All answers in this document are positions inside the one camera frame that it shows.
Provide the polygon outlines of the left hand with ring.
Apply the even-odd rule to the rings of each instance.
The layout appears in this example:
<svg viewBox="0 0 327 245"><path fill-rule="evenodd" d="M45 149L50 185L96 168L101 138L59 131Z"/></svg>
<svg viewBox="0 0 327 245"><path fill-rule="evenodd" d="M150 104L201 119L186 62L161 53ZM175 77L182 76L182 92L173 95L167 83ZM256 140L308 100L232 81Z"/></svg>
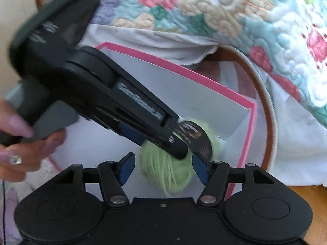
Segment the left hand with ring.
<svg viewBox="0 0 327 245"><path fill-rule="evenodd" d="M4 99L1 99L1 131L23 138L33 136L32 128ZM61 129L43 140L8 147L1 145L1 179L22 182L27 172L39 170L41 161L54 153L64 143L65 137L66 132Z"/></svg>

